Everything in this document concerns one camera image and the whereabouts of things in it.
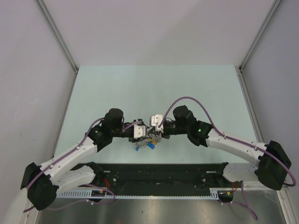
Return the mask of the large silver keyring holder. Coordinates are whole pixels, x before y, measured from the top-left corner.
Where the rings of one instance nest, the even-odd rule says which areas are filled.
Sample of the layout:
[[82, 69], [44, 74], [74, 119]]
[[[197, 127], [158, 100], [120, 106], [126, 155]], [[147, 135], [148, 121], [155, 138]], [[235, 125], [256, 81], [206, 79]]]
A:
[[148, 148], [150, 148], [149, 146], [148, 146], [148, 143], [153, 143], [152, 142], [152, 140], [153, 139], [155, 139], [155, 140], [157, 140], [157, 143], [159, 143], [160, 141], [161, 141], [161, 136], [160, 135], [158, 135], [158, 134], [150, 134], [147, 138], [145, 138], [144, 140], [142, 140], [142, 141], [140, 141], [140, 142], [137, 142], [136, 143], [136, 146], [139, 146], [140, 147], [140, 149], [141, 148], [146, 148], [146, 147], [148, 147]]

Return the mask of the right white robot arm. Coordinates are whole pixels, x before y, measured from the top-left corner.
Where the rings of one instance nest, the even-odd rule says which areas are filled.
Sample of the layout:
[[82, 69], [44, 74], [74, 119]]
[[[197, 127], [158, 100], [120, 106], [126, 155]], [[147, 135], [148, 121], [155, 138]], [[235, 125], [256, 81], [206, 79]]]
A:
[[185, 105], [176, 107], [173, 116], [174, 121], [157, 122], [162, 137], [185, 134], [196, 146], [220, 149], [248, 161], [256, 167], [254, 175], [264, 186], [281, 190], [285, 185], [292, 163], [278, 142], [271, 140], [266, 144], [229, 136], [212, 124], [196, 119]]

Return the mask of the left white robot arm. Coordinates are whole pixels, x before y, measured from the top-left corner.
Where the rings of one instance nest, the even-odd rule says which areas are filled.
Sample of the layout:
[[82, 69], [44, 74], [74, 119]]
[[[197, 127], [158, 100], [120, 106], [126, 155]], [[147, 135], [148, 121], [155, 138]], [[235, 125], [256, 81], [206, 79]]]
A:
[[148, 136], [148, 126], [142, 119], [131, 123], [123, 122], [123, 111], [112, 108], [95, 120], [84, 137], [59, 156], [37, 165], [27, 165], [21, 182], [26, 189], [27, 199], [32, 208], [43, 210], [49, 207], [56, 197], [74, 187], [91, 184], [99, 186], [103, 182], [102, 170], [90, 162], [80, 171], [73, 171], [81, 160], [88, 158], [112, 143], [113, 138], [127, 138], [130, 141], [143, 140]]

